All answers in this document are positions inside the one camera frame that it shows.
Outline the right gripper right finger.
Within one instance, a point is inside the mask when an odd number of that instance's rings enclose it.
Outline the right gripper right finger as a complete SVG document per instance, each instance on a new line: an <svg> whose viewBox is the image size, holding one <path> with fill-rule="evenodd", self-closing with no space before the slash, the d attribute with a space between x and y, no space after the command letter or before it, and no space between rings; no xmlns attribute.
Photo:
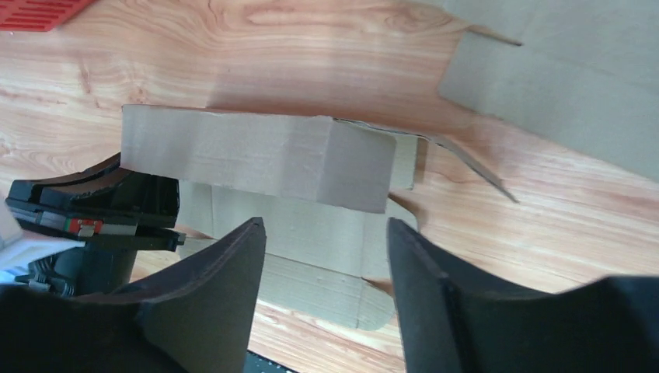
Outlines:
<svg viewBox="0 0 659 373"><path fill-rule="evenodd" d="M387 240L409 372L658 370L656 277L552 294L490 274L399 219Z"/></svg>

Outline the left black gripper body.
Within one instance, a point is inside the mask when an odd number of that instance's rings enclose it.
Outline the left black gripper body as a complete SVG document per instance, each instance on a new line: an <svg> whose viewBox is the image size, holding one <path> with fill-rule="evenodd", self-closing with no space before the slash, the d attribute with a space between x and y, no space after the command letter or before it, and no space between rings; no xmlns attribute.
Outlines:
<svg viewBox="0 0 659 373"><path fill-rule="evenodd" d="M21 201L19 181L12 183L5 202L34 228L86 241L109 235L136 238L142 250L174 251L186 241L184 234L173 231L180 209L175 179L129 172L111 199L83 201Z"/></svg>

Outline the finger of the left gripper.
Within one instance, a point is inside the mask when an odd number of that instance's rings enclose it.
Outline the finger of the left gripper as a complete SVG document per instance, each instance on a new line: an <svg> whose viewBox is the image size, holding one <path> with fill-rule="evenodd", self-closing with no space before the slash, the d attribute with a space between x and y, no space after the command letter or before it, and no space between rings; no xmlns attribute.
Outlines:
<svg viewBox="0 0 659 373"><path fill-rule="evenodd" d="M20 180L19 199L21 201L111 199L128 177L129 171L120 167L120 153L117 153L79 173L50 179Z"/></svg>

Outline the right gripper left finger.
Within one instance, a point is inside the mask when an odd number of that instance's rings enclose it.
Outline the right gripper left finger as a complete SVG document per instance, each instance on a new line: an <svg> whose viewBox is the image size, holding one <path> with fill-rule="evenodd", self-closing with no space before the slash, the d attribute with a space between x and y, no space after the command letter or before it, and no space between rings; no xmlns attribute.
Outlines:
<svg viewBox="0 0 659 373"><path fill-rule="evenodd" d="M1 288L3 372L241 372L264 263L251 218L110 294Z"/></svg>

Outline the brown cardboard box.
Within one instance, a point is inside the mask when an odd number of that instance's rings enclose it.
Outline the brown cardboard box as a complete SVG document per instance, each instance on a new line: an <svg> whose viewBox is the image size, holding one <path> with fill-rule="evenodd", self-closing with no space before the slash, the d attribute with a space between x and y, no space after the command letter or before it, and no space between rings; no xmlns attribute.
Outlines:
<svg viewBox="0 0 659 373"><path fill-rule="evenodd" d="M389 198L414 185L420 135L327 116L127 104L121 165L180 184L189 256L247 218L267 230L259 297L355 329L394 315L386 226L417 219Z"/></svg>

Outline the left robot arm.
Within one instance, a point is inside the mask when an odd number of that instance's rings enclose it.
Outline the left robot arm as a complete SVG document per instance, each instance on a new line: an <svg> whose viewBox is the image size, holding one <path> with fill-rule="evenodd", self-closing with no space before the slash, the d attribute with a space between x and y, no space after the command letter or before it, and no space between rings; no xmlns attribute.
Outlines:
<svg viewBox="0 0 659 373"><path fill-rule="evenodd" d="M178 180L125 169L119 154L79 173L15 180L5 203L23 236L2 243L1 280L64 297L114 291L138 251L173 252L186 240L173 230Z"/></svg>

